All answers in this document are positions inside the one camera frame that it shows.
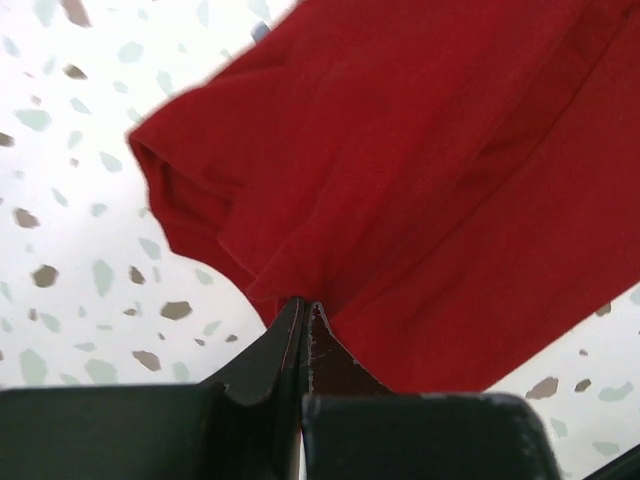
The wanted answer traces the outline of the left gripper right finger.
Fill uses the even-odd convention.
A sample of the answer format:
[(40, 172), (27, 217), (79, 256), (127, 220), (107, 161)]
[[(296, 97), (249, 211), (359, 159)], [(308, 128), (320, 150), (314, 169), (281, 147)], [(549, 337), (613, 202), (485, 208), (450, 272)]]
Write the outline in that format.
[(504, 393), (400, 395), (371, 376), (312, 305), (301, 425), (309, 479), (558, 479), (538, 415)]

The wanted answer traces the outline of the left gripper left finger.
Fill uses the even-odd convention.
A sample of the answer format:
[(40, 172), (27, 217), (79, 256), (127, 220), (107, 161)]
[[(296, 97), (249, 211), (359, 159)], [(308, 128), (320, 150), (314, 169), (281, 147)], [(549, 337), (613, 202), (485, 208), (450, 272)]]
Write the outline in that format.
[(196, 384), (8, 389), (5, 479), (294, 479), (304, 303)]

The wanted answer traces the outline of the red t shirt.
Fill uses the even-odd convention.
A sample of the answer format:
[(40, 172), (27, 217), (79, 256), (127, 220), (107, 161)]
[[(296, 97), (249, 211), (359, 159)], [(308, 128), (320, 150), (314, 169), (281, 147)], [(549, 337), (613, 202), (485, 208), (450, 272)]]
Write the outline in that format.
[(639, 280), (639, 5), (304, 1), (129, 144), (265, 322), (318, 301), (390, 388), (482, 390)]

